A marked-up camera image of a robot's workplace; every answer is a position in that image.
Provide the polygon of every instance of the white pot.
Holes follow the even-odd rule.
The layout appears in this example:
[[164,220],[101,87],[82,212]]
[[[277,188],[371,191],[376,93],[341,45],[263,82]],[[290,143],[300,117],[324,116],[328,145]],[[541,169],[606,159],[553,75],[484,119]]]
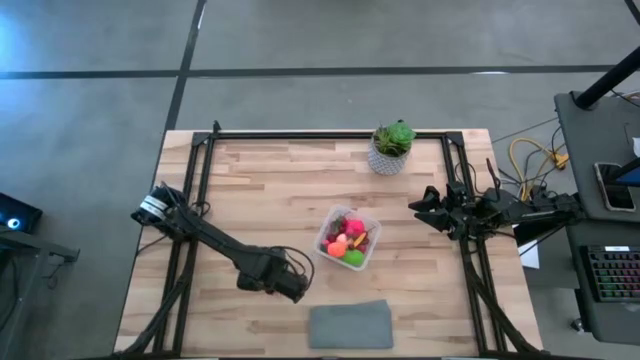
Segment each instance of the white pot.
[[409,151],[400,157],[382,154],[376,148],[373,137],[371,137],[371,141],[369,142],[369,166],[380,175],[395,175],[404,168],[404,164],[409,157]]

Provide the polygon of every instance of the blue light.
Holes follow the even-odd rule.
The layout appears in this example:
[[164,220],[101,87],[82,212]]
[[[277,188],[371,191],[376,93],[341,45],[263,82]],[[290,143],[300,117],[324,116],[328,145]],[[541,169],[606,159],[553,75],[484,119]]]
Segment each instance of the blue light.
[[7,221],[7,226],[9,227],[9,229],[15,230],[20,227],[20,220],[16,218],[9,219],[9,221]]

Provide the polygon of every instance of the green toy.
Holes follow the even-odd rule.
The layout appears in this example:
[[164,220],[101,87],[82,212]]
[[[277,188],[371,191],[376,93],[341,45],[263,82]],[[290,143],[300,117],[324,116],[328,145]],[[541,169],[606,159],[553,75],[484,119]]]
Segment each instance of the green toy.
[[364,254],[360,250],[347,250],[342,257],[342,261],[349,265],[360,267],[364,262]]

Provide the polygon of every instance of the potted plant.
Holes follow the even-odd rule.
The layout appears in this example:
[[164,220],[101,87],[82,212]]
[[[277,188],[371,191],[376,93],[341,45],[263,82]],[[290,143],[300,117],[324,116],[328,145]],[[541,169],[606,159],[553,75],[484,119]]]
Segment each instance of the potted plant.
[[380,126],[369,143],[369,166],[381,175],[402,171],[416,133],[403,120],[387,127]]

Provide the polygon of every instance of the smartphone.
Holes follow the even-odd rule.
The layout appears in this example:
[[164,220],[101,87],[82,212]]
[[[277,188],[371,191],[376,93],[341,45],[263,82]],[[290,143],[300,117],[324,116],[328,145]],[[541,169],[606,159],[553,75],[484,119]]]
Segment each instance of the smartphone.
[[619,170],[621,166],[613,163],[595,163],[594,167],[607,209],[610,211],[636,211],[636,205],[633,203],[631,192],[627,186],[605,184],[603,181],[611,173]]

